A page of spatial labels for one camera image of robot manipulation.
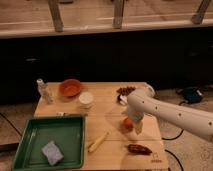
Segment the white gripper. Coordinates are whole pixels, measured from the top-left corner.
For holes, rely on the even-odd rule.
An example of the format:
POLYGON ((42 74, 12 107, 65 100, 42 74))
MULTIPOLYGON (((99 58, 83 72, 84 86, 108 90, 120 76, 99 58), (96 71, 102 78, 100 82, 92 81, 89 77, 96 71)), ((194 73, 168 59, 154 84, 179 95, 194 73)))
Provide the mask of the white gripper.
POLYGON ((142 132, 143 122, 141 121, 144 117, 144 114, 136 111, 132 107, 127 107, 127 115, 134 122, 133 128, 135 133, 139 135, 142 132))

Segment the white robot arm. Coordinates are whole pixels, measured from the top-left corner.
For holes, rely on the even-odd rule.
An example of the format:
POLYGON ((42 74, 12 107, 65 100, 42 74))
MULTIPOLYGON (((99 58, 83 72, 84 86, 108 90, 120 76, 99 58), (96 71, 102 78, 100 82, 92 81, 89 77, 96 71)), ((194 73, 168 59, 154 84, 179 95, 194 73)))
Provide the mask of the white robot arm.
POLYGON ((139 123, 145 113, 162 118, 213 143, 213 113, 157 100, 153 93, 138 88, 127 96, 127 114, 139 123))

